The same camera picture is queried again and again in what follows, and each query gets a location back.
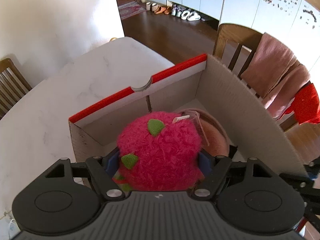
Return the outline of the red patterned doormat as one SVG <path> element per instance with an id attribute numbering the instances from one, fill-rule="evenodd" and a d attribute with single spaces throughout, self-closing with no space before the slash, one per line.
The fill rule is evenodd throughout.
<path id="1" fill-rule="evenodd" d="M 121 20 L 125 20 L 146 11 L 145 7 L 136 1 L 119 6 L 118 10 Z"/>

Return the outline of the dark brown furry scarf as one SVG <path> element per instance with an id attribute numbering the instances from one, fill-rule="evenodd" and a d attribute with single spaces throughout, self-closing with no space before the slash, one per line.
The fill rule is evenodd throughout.
<path id="1" fill-rule="evenodd" d="M 234 146 L 234 145 L 230 145 L 229 146 L 229 154 L 228 157 L 233 159 L 233 157 L 235 156 L 236 152 L 238 151 L 238 147 Z"/>

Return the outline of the pink fleece hat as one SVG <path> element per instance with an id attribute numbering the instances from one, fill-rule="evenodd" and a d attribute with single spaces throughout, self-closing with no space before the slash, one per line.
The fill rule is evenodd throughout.
<path id="1" fill-rule="evenodd" d="M 230 139 L 222 125 L 206 111 L 187 108 L 178 112 L 189 115 L 201 139 L 202 148 L 212 156 L 229 156 Z"/>

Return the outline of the red white cardboard box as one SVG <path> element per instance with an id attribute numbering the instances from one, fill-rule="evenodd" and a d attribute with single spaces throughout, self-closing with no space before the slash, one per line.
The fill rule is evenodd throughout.
<path id="1" fill-rule="evenodd" d="M 147 69 L 147 59 L 99 60 L 69 118 L 75 159 L 106 155 L 124 127 L 149 111 L 197 108 L 213 116 L 244 158 L 275 173 L 306 176 L 303 162 L 260 100 L 219 60 L 200 55 L 170 68 Z"/>

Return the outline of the near wooden chair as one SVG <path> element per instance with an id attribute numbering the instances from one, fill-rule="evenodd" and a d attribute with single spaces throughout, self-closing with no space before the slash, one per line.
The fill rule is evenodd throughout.
<path id="1" fill-rule="evenodd" d="M 217 37 L 214 44 L 213 55 L 218 59 L 222 59 L 227 42 L 231 41 L 237 44 L 237 48 L 228 65 L 228 69 L 233 71 L 240 56 L 241 50 L 243 48 L 249 49 L 250 53 L 238 73 L 238 77 L 241 79 L 241 75 L 249 67 L 253 56 L 257 51 L 262 36 L 262 33 L 249 27 L 232 23 L 223 23 L 219 25 L 217 30 Z"/>

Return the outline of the white refrigerator with magnets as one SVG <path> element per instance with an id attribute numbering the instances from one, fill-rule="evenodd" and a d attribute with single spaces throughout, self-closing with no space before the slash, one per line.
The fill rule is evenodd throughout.
<path id="1" fill-rule="evenodd" d="M 308 68 L 319 64 L 319 10 L 305 0 L 223 0 L 220 23 L 268 33 Z"/>

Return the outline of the wooden chair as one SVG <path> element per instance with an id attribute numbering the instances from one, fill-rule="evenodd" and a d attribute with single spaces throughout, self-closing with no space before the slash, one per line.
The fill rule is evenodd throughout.
<path id="1" fill-rule="evenodd" d="M 217 37 L 214 44 L 213 55 L 218 59 L 222 59 L 227 42 L 231 41 L 237 44 L 237 48 L 228 65 L 228 69 L 233 71 L 240 56 L 241 50 L 243 48 L 249 49 L 250 53 L 238 73 L 238 77 L 241 79 L 241 75 L 249 67 L 253 56 L 257 51 L 262 36 L 262 33 L 249 27 L 232 23 L 223 23 L 219 25 L 217 30 Z"/>
<path id="2" fill-rule="evenodd" d="M 1 60 L 1 119 L 32 90 L 12 59 Z"/>

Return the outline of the far wooden chair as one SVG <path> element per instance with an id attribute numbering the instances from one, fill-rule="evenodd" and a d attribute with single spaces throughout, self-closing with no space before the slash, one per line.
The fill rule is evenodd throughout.
<path id="1" fill-rule="evenodd" d="M 1 60 L 1 119 L 32 90 L 12 59 Z"/>

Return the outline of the row of shoes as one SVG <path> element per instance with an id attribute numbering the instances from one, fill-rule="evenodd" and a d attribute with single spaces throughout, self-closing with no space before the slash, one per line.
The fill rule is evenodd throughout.
<path id="1" fill-rule="evenodd" d="M 206 21 L 213 20 L 210 16 L 201 14 L 200 12 L 191 10 L 190 8 L 187 8 L 178 4 L 166 6 L 166 5 L 160 5 L 156 2 L 146 2 L 145 9 L 156 15 L 158 14 L 171 15 L 174 17 L 178 17 L 181 20 L 189 21 L 189 22 L 195 22 L 195 21 L 206 22 Z"/>

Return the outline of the pink fuzzy strawberry plush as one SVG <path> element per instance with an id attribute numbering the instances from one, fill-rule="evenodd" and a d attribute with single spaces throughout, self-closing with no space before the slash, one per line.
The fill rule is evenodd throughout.
<path id="1" fill-rule="evenodd" d="M 129 123 L 117 139 L 116 182 L 139 191 L 184 191 L 201 177 L 201 137 L 190 118 L 152 112 Z"/>

